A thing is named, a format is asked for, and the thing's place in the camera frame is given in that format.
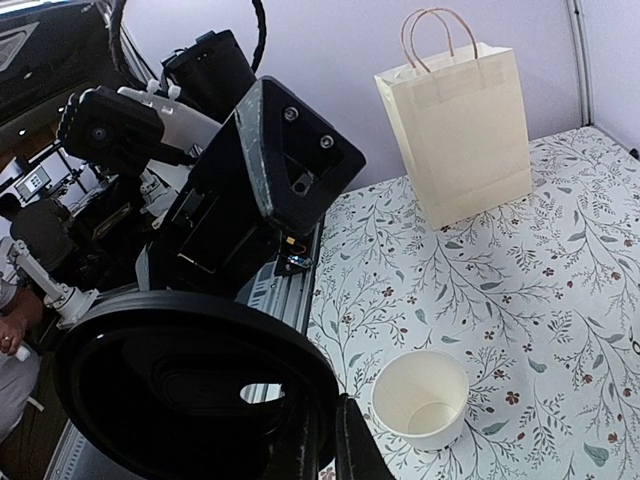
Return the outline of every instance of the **screw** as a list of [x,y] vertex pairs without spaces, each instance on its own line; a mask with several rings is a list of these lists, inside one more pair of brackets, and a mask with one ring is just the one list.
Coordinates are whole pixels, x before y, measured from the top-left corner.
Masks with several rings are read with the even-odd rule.
[[107,138],[107,131],[102,127],[96,127],[91,132],[91,136],[94,140],[102,141]]
[[295,107],[287,107],[284,109],[284,119],[289,123],[298,118],[298,115],[298,109]]
[[320,146],[322,148],[324,148],[325,150],[328,148],[333,147],[333,145],[335,144],[333,137],[331,135],[325,135],[324,137],[322,137],[320,139]]

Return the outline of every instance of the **table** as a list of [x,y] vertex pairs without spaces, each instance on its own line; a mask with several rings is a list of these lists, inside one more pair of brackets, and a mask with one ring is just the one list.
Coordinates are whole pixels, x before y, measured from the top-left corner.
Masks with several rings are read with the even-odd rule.
[[[640,163],[595,128],[531,153],[532,195],[440,231],[405,177],[327,215],[308,335],[398,479],[640,479]],[[471,384],[463,435],[437,455],[370,403],[384,364],[424,348]]]

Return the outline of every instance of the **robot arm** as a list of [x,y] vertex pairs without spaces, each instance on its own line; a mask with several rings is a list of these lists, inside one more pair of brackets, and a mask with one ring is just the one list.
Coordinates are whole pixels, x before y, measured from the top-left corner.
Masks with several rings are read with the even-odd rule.
[[61,319],[58,323],[60,329],[71,328],[87,313],[98,298],[99,292],[97,290],[83,292],[78,287],[70,287],[53,280],[31,255],[22,240],[13,240],[10,237],[3,238],[0,241],[0,259],[6,259],[11,265],[21,268],[45,291],[47,296],[44,304],[60,314]]
[[[70,100],[59,132],[69,153],[113,173],[139,176],[142,213],[160,219],[158,223],[186,183],[194,154],[209,145],[221,128],[179,103],[180,87],[170,87],[168,98],[159,88],[158,81],[151,80],[146,91],[89,90]],[[167,171],[170,186],[157,176]]]

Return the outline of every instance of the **white bracket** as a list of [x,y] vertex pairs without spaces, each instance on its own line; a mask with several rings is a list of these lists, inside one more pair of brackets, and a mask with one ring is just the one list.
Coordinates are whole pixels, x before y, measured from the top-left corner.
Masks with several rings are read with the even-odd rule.
[[177,102],[176,99],[180,96],[180,87],[172,85],[168,92],[169,98],[156,95],[159,88],[157,80],[149,80],[146,92],[121,87],[118,89],[118,93],[158,112],[165,126],[161,140],[165,145],[179,148],[186,154],[191,151],[194,145],[202,149],[206,148],[222,126],[197,110]]
[[165,187],[160,179],[147,169],[142,172],[140,179],[142,180],[140,193],[144,199],[141,212],[148,212],[156,219],[164,217],[178,198],[178,193],[173,188]]
[[62,317],[58,322],[60,329],[68,329],[75,325],[89,311],[100,294],[98,290],[83,292],[78,287],[70,287],[53,280],[31,255],[22,240],[4,237],[0,242],[0,259],[3,258],[24,270],[45,291],[45,306],[55,309]]

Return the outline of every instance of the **black cable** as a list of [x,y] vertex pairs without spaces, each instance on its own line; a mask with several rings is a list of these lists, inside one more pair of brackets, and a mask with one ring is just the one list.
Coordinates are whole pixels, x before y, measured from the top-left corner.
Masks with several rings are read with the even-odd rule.
[[165,92],[169,91],[169,80],[167,79],[167,74],[164,71],[164,68],[162,69],[162,75],[160,76],[160,89]]
[[[262,57],[264,56],[264,50],[267,44],[267,15],[264,5],[262,4],[262,0],[251,1],[256,11],[256,18],[258,19],[258,45],[256,45],[253,52],[253,62],[251,64],[251,69],[256,72],[262,62]],[[126,3],[127,0],[112,0],[109,3],[112,7],[111,17],[109,20],[109,50],[111,51],[111,58],[116,71],[124,76],[125,80],[133,88],[144,90],[146,89],[146,84],[133,73],[122,49],[122,17],[124,15],[124,7]],[[138,52],[134,53],[147,67],[149,72],[153,74],[153,70],[151,70],[144,58],[142,58]]]
[[254,72],[258,71],[262,57],[264,56],[264,49],[267,45],[267,14],[264,11],[264,5],[262,0],[251,0],[253,7],[256,9],[256,17],[258,17],[258,45],[253,52],[253,63],[251,69]]
[[125,78],[131,87],[145,90],[146,84],[134,75],[122,50],[122,16],[126,3],[127,0],[113,0],[111,18],[109,19],[109,50],[116,71]]

